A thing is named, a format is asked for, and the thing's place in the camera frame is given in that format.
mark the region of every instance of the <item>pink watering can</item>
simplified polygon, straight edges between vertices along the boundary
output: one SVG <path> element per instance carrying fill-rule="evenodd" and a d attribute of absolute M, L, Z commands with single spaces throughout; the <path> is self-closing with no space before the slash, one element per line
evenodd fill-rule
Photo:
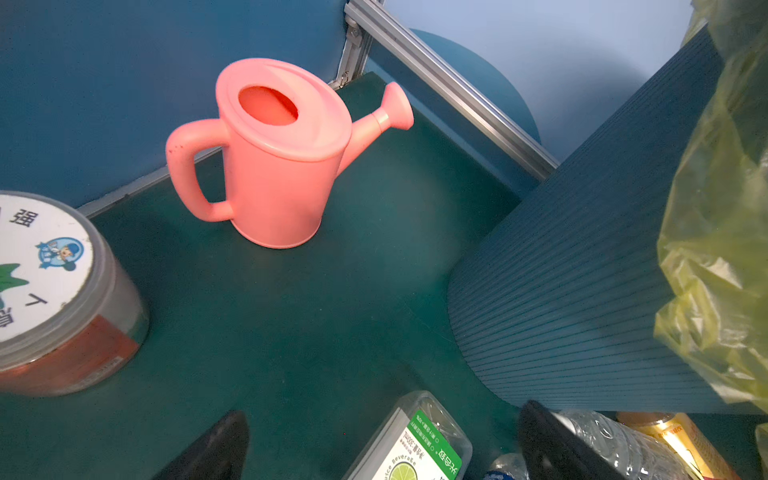
<path fill-rule="evenodd" d="M 216 82 L 217 119 L 177 128 L 166 143 L 170 178 L 181 201 L 207 222 L 230 220 L 248 240 L 269 248 L 301 245 L 320 227 L 333 181 L 384 130 L 408 130 L 413 112 L 396 83 L 382 106 L 352 123 L 324 81 L 295 65 L 248 58 Z M 194 155 L 223 147 L 227 199 L 205 199 Z"/>

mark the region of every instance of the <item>yellow label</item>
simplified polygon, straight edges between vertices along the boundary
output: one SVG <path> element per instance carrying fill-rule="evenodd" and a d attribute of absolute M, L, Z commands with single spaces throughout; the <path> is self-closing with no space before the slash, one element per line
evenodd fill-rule
<path fill-rule="evenodd" d="M 678 413 L 669 422 L 629 426 L 669 445 L 699 480 L 740 480 L 707 437 L 684 413 Z"/>

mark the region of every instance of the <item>water bottle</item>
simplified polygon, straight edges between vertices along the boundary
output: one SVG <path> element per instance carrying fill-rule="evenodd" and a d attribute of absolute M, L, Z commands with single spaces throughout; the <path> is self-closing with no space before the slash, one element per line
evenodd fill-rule
<path fill-rule="evenodd" d="M 528 480 L 523 455 L 505 453 L 493 461 L 483 480 Z"/>
<path fill-rule="evenodd" d="M 564 410 L 553 413 L 582 442 L 632 480 L 689 480 L 685 464 L 669 448 L 648 435 L 597 412 Z M 491 464 L 483 480 L 529 480 L 525 460 L 508 453 Z"/>

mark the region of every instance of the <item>black pointed object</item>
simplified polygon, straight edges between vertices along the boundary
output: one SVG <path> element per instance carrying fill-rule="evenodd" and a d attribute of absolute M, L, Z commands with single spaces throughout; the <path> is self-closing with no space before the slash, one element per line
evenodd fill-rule
<path fill-rule="evenodd" d="M 231 410 L 152 480 L 239 480 L 249 441 L 245 415 Z"/>
<path fill-rule="evenodd" d="M 518 443 L 531 480 L 624 479 L 534 400 L 529 400 L 520 411 Z"/>

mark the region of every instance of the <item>lime slice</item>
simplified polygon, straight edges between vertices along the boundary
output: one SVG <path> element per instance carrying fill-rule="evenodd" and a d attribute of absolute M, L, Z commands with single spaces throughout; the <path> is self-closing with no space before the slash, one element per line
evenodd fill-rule
<path fill-rule="evenodd" d="M 392 469 L 389 480 L 417 480 L 416 470 L 414 470 L 413 465 L 410 463 L 400 462 Z"/>

